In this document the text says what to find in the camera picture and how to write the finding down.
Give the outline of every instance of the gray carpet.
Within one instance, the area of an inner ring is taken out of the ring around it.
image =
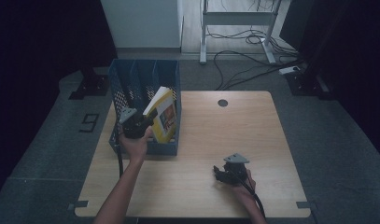
[[[218,61],[224,79],[255,64]],[[267,68],[257,68],[251,77]],[[181,90],[212,91],[220,82],[209,61],[180,61]],[[68,209],[75,203],[111,104],[106,96],[68,100],[82,79],[80,73],[61,81],[61,94],[38,135],[0,193],[0,223],[91,223]],[[269,223],[380,223],[380,155],[359,126],[336,101],[292,96],[284,77],[274,72],[228,91],[269,91],[297,166],[313,216],[268,218]],[[84,117],[98,120],[92,123]],[[204,220],[242,223],[245,220]],[[200,223],[196,219],[140,219],[140,223]]]

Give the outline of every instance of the book cover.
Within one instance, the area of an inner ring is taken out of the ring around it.
[[[160,87],[143,115],[147,117],[154,108],[158,111],[157,117],[153,120],[154,125],[152,125],[154,138],[158,143],[167,143],[176,131],[176,108],[173,91],[166,87]]]

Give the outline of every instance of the blue plastic basket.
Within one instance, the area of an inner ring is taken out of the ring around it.
[[[116,130],[119,127],[120,111],[130,107],[143,111],[160,86],[173,90],[176,100],[176,133],[166,144],[148,142],[148,155],[177,155],[181,119],[181,90],[179,62],[170,60],[122,60],[115,59],[108,71],[116,123],[109,144],[116,151]]]

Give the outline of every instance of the wooden table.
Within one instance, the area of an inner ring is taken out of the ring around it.
[[[225,107],[218,101],[228,102]],[[257,182],[267,217],[308,217],[310,209],[286,137],[267,91],[183,91],[176,157],[148,156],[137,179],[128,217],[247,217],[229,188],[214,178],[235,152]],[[119,177],[108,144],[115,121],[111,106],[76,208],[94,217]]]

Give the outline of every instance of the white power adapter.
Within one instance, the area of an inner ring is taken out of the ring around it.
[[[289,73],[296,73],[296,72],[300,72],[300,68],[298,66],[292,66],[292,67],[279,69],[280,75],[285,75],[285,74],[289,74]]]

